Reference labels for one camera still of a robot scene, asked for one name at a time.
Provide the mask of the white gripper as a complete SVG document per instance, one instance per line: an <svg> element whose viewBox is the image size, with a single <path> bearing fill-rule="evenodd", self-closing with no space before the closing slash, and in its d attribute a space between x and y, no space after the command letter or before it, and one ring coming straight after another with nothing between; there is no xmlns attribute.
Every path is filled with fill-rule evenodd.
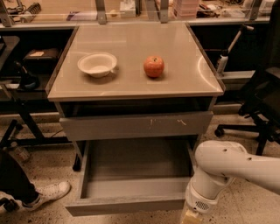
<svg viewBox="0 0 280 224"><path fill-rule="evenodd" d="M185 189L185 204L180 216L180 224L201 224L200 214L210 213L218 204L218 199L201 196L189 183Z"/></svg>

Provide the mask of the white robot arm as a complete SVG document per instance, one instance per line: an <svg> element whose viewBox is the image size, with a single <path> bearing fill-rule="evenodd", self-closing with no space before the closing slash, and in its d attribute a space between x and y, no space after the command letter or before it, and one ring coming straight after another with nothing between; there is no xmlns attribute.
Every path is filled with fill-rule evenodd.
<svg viewBox="0 0 280 224"><path fill-rule="evenodd" d="M236 178L280 194L280 158L247 153L237 142L205 141L194 153L196 168L185 189L180 224L200 224Z"/></svg>

